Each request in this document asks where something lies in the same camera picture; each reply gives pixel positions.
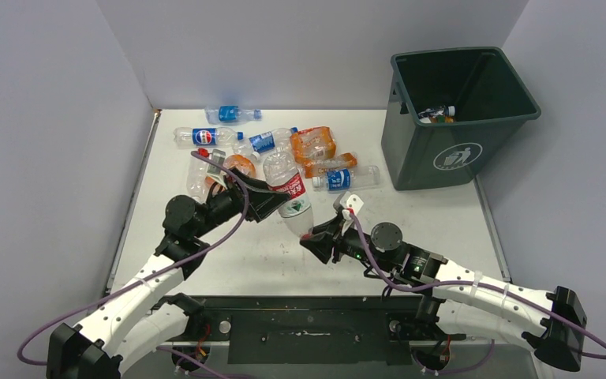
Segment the clear bottle white cap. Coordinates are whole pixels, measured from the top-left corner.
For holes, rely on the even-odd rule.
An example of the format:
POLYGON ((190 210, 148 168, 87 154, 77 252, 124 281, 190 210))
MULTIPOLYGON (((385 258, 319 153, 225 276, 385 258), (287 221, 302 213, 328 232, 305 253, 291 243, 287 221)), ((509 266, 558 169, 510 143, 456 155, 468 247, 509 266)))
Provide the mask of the clear bottle white cap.
POLYGON ((269 188, 290 197, 278 209, 284 224, 298 237, 308 234, 314 221, 312 202, 292 153, 276 148, 265 157, 262 169, 269 188))

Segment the orange label crushed bottle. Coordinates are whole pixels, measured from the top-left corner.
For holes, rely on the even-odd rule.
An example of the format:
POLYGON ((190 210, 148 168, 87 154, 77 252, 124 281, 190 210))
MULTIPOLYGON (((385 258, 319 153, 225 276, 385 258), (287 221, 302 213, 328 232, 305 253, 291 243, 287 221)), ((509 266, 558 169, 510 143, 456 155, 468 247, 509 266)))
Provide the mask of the orange label crushed bottle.
MULTIPOLYGON (((257 178, 257 172, 253 162, 245 156, 238 154, 230 155, 224 159, 223 166, 226 169, 237 168, 242 174, 247 175, 250 178, 257 178)), ((210 165, 205 177, 205 184, 207 188, 210 188, 215 183, 215 180, 212 177, 213 174, 217 176, 222 175, 223 172, 210 165)))

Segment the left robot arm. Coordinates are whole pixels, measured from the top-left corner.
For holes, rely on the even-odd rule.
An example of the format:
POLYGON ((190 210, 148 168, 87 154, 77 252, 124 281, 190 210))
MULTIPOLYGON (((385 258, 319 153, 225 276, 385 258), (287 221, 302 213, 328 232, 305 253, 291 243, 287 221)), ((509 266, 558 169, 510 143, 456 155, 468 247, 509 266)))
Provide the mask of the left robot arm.
POLYGON ((59 325, 50 335, 48 378, 120 378, 160 344, 180 336, 194 340, 203 331, 202 305, 178 294, 155 305, 200 267, 212 245, 202 237, 234 216, 260 222, 290 195, 236 169, 227 188, 200 203, 186 195, 166 205, 164 235, 143 268, 93 313, 74 326, 59 325))

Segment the crushed clear water bottle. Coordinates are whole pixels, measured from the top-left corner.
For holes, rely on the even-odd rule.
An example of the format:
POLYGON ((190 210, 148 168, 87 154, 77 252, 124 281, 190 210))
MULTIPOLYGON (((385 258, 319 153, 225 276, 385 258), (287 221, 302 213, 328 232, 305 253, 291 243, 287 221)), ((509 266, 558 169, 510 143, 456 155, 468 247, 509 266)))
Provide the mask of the crushed clear water bottle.
POLYGON ((453 116, 455 118, 456 108, 453 105, 450 106, 438 106, 430 107, 417 114, 417 117, 422 123, 437 123, 435 121, 436 116, 453 116))

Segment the large orange label bottle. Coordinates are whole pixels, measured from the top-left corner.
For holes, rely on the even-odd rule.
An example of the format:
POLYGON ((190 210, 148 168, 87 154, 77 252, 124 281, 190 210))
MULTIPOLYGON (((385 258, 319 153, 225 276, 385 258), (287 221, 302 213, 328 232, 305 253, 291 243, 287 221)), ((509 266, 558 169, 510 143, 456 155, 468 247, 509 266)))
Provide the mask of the large orange label bottle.
POLYGON ((335 156, 336 142, 328 126, 317 126, 298 130, 290 128, 291 135, 286 137, 277 148, 277 152, 290 153, 297 163, 306 159, 330 159, 335 156))

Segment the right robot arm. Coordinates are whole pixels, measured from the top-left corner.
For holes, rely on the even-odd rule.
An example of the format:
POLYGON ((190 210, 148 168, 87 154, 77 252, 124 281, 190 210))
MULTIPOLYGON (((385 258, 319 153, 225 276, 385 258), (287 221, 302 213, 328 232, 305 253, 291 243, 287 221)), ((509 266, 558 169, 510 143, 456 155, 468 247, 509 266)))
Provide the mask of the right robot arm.
POLYGON ((494 279, 404 242, 401 229, 389 222, 365 233, 337 216, 315 226, 300 244, 324 264, 350 257, 392 289, 428 298, 414 318, 425 338, 441 332, 479 336, 522 347, 559 370, 581 369, 586 315, 569 288, 535 290, 494 279))

